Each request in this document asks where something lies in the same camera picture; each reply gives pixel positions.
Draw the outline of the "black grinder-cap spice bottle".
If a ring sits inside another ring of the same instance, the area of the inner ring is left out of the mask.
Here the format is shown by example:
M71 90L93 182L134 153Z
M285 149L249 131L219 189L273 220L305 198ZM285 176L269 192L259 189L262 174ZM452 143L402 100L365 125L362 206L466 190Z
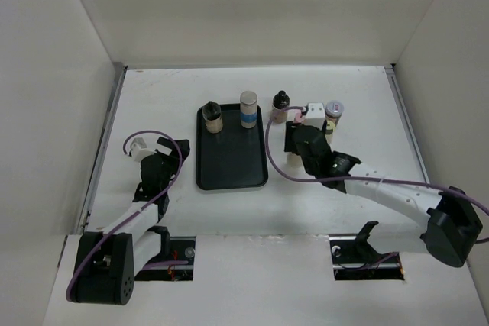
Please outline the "black grinder-cap spice bottle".
M219 104L209 101L202 107L202 116L206 130L211 134L219 133L223 128L222 110Z

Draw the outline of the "tall blue-band spice jar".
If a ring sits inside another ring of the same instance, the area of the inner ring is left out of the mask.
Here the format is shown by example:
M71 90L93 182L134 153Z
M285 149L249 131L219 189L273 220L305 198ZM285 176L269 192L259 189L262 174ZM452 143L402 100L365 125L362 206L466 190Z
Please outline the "tall blue-band spice jar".
M252 91L244 91L240 95L241 126L251 129L257 122L257 95Z

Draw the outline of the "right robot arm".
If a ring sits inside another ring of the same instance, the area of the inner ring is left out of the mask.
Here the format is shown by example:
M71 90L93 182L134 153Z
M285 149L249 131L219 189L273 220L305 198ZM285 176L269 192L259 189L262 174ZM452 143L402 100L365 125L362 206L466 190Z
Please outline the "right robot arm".
M314 181L370 200L412 221L413 234L395 233L398 251L427 252L445 265L463 266L478 241L482 223L474 202L460 189L390 179L357 157L332 150L317 127L288 122L284 150L300 156Z

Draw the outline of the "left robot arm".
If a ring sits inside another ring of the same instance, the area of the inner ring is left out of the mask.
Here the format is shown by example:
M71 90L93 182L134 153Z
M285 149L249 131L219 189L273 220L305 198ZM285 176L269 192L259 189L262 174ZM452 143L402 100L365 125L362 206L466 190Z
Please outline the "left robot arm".
M172 248L166 227L158 223L169 205L168 191L190 153L188 140L158 132L149 148L141 132L125 139L124 154L140 164L141 181L129 209L110 225L87 231L79 239L66 300L73 303L126 305L141 271L163 268L174 274L189 265Z

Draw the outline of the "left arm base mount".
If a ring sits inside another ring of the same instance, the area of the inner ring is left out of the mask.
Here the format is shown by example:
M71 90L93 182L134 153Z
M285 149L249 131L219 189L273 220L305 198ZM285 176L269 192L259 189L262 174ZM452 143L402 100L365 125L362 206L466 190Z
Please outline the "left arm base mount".
M153 226L149 233L161 237L161 249L135 276L138 282L185 282L193 280L196 237L175 237L166 227Z

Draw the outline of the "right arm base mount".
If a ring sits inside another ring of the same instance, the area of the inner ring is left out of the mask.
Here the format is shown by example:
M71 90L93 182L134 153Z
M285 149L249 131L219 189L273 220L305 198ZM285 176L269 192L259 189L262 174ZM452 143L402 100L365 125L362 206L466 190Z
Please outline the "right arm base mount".
M400 255L397 252L378 253L368 243L372 230L378 224L378 221L368 221L357 234L329 236L336 281L404 281Z

